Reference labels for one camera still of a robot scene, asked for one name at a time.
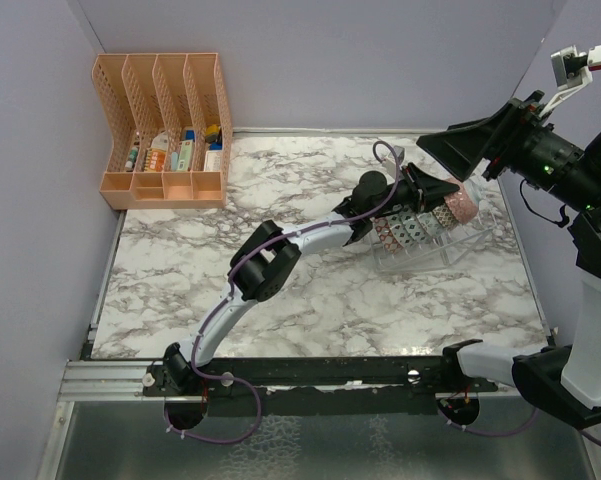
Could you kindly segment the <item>green leaf pattern bowl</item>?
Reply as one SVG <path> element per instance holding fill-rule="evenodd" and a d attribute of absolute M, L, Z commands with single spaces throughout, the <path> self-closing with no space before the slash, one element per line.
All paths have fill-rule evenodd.
<path fill-rule="evenodd" d="M 460 224 L 465 225 L 473 220 L 479 212 L 482 188 L 471 179 L 460 182 L 449 177 L 446 182 L 457 185 L 458 190 L 444 197 L 445 204 L 454 218 Z"/>

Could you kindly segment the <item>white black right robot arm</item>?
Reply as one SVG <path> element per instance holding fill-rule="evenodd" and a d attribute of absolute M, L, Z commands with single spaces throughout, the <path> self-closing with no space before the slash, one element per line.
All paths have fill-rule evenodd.
<path fill-rule="evenodd" d="M 584 148 L 547 123 L 543 94 L 510 99 L 488 118 L 420 137 L 417 145 L 459 181 L 479 166 L 504 172 L 559 202 L 558 226 L 576 249 L 580 302 L 573 340 L 536 351 L 481 341 L 455 345 L 439 367 L 441 383 L 461 391 L 475 377 L 515 387 L 534 407 L 583 431 L 601 423 L 601 131 Z"/>

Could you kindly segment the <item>brown flower pattern bowl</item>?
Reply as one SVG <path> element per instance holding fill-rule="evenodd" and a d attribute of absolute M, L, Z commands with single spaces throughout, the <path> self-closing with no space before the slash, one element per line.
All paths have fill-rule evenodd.
<path fill-rule="evenodd" d="M 447 205 L 440 205 L 432 210 L 432 214 L 445 230 L 453 230 L 459 224 Z"/>

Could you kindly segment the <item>red diamond pattern bowl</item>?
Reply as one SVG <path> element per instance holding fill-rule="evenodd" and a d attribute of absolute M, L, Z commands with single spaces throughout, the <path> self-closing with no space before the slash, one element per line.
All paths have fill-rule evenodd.
<path fill-rule="evenodd" d="M 415 243 L 424 244 L 429 240 L 427 232 L 418 221 L 415 213 L 403 210 L 399 213 L 399 218 L 404 226 L 404 230 Z"/>

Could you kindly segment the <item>blue triangle pattern bowl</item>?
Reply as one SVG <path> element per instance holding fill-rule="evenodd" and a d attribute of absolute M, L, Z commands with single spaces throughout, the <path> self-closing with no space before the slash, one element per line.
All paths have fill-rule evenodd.
<path fill-rule="evenodd" d="M 386 217 L 389 230 L 393 238 L 403 249 L 408 249 L 412 246 L 413 239 L 407 232 L 405 225 L 399 214 L 393 214 Z"/>

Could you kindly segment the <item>red quatrefoil pattern bowl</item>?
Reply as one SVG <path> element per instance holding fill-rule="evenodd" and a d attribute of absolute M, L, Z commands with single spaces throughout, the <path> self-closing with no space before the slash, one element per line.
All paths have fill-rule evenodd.
<path fill-rule="evenodd" d="M 393 255 L 401 249 L 401 245 L 393 236 L 390 225 L 384 217 L 374 220 L 374 229 L 384 250 L 388 254 Z"/>

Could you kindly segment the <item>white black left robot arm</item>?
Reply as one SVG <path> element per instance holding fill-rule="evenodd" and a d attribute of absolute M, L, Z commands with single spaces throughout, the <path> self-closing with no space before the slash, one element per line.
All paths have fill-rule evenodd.
<path fill-rule="evenodd" d="M 166 382 L 175 392 L 194 392 L 200 368 L 249 309 L 275 296 L 303 256 L 358 242 L 373 220 L 403 211 L 428 213 L 460 191 L 414 164 L 398 170 L 393 183 L 378 171 L 364 173 L 352 193 L 326 217 L 295 227 L 261 223 L 230 261 L 220 299 L 187 339 L 169 345 L 163 356 Z"/>

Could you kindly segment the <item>red zigzag pattern bowl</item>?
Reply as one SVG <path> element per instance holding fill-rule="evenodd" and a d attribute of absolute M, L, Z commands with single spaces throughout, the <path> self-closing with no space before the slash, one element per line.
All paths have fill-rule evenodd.
<path fill-rule="evenodd" d="M 418 215 L 417 219 L 430 237 L 438 237 L 445 231 L 444 226 L 432 212 L 423 212 Z"/>

